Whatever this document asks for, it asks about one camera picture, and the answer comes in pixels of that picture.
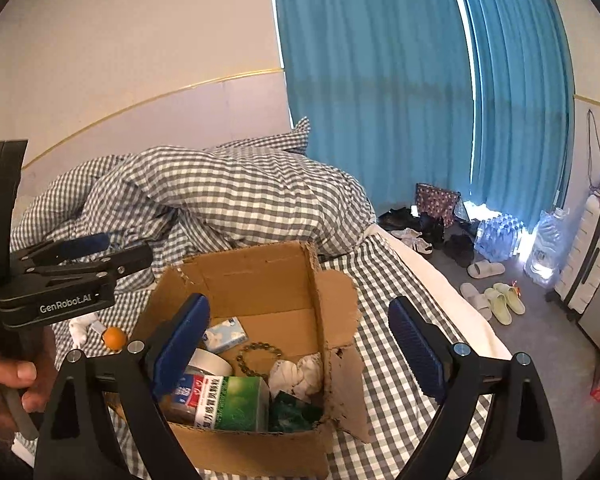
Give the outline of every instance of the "dark green package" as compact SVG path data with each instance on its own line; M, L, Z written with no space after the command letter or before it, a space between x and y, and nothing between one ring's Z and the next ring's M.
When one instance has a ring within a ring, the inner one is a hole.
M280 392L269 407L269 431L273 433L309 431L321 416L321 408L288 393Z

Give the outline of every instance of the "metal screw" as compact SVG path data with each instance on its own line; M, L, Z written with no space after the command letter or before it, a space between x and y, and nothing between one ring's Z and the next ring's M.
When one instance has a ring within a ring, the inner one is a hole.
M80 352L78 349L74 349L66 355L66 360L70 363L75 363L80 359L80 357L82 357L82 352Z
M132 341L126 346L126 349L129 350L129 353L131 354L139 354L144 350L144 343L140 340Z
M516 355L516 361L518 361L523 366L527 366L527 365L531 364L531 357L529 357L524 352L520 352L519 354Z
M454 345L454 352L461 357L469 355L471 353L471 347L464 343L456 343Z

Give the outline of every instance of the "brown patterned bag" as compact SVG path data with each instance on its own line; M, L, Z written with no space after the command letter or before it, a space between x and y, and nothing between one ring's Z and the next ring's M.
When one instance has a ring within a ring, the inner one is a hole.
M454 209L460 200L460 193L449 191L431 184L416 184L416 206L419 213L427 213L433 218L442 218L445 228L454 222Z

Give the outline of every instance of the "curtain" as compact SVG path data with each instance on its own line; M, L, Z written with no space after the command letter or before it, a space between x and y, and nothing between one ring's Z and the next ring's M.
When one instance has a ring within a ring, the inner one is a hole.
M555 0L464 0L476 71L471 200L533 227L564 201L573 70Z
M376 210L417 182L469 191L474 101L456 0L276 0L289 107L311 158Z

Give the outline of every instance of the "suitcase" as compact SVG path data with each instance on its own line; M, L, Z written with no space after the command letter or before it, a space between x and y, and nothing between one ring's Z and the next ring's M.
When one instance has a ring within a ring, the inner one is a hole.
M582 314L599 286L600 199L591 195L555 291L566 306Z

